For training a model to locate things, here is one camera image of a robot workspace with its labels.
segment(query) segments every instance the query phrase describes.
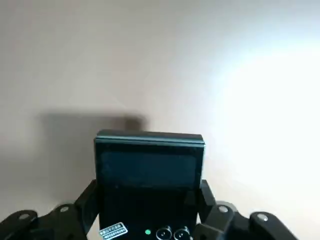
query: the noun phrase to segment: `camera lens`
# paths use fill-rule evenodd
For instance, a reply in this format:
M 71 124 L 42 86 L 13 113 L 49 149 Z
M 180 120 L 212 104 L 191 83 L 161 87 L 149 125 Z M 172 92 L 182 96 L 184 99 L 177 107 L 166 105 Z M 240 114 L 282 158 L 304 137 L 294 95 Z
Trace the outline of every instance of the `camera lens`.
M 190 232 L 189 229 L 185 226 L 184 228 L 180 228 L 173 234 L 174 240 L 190 240 Z
M 172 237 L 171 228 L 169 226 L 159 228 L 155 236 L 158 240 L 170 240 Z

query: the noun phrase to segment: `black screen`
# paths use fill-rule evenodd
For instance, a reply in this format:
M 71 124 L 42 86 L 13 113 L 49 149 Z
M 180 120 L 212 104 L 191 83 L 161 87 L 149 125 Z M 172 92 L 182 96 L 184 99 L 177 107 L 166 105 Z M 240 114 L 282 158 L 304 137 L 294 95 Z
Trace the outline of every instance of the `black screen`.
M 185 154 L 105 151 L 100 155 L 104 184 L 124 187 L 194 185 L 196 157 Z

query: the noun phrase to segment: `white wall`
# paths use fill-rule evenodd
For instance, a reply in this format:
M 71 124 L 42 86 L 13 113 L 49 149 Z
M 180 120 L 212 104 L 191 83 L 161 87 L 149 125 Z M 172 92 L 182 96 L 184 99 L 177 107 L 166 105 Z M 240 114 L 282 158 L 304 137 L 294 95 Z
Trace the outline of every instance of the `white wall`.
M 317 0 L 1 0 L 0 219 L 74 199 L 95 176 L 96 131 L 129 116 L 203 134 L 217 199 L 319 239 L 319 12 Z

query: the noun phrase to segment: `label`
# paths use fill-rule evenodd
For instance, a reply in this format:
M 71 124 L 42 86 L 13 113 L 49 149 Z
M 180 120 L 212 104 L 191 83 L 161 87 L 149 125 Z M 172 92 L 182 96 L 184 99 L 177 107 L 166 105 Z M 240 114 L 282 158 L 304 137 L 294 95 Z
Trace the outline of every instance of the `label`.
M 128 232 L 126 226 L 122 222 L 118 222 L 100 230 L 100 235 L 104 240 L 111 240 Z

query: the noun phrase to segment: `screw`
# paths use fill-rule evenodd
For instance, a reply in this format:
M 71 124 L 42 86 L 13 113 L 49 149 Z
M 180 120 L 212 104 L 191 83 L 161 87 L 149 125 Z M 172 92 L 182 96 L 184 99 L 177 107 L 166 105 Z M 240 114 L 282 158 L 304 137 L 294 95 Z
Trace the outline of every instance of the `screw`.
M 257 215 L 257 217 L 258 217 L 260 220 L 264 221 L 264 222 L 268 221 L 268 217 L 267 217 L 266 215 L 264 215 L 263 213 L 259 213 L 259 214 Z
M 238 212 L 236 206 L 234 204 L 230 203 L 230 202 L 227 202 L 227 201 L 216 201 L 216 204 L 218 206 L 221 206 L 221 205 L 226 206 L 229 209 L 231 209 L 233 212 Z
M 19 216 L 19 220 L 24 220 L 27 219 L 30 215 L 28 213 L 24 213 L 22 215 Z
M 64 206 L 64 207 L 62 207 L 61 209 L 60 209 L 60 212 L 61 213 L 64 213 L 64 212 L 66 212 L 66 211 L 68 211 L 69 210 L 69 207 L 68 206 Z
M 228 212 L 228 208 L 226 206 L 219 206 L 219 211 L 225 214 Z
M 189 228 L 188 228 L 187 226 L 184 226 L 183 229 L 184 229 L 188 234 L 190 234 Z

